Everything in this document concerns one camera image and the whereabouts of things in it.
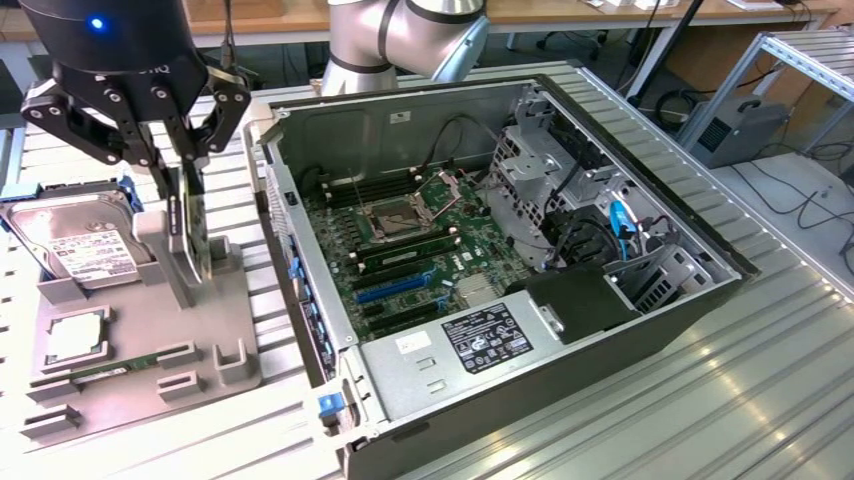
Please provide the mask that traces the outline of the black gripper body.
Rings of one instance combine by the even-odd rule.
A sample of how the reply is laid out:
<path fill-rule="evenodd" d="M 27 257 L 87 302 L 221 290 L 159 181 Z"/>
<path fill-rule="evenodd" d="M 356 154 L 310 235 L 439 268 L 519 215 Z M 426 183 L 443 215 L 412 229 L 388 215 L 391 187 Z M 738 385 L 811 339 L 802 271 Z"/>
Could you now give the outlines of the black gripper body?
<path fill-rule="evenodd" d="M 208 72 L 196 52 L 179 1 L 23 1 L 21 9 L 55 62 L 63 90 L 97 111 L 116 116 L 107 90 L 128 100 L 137 121 L 160 121 L 152 88 L 167 88 L 187 115 Z"/>

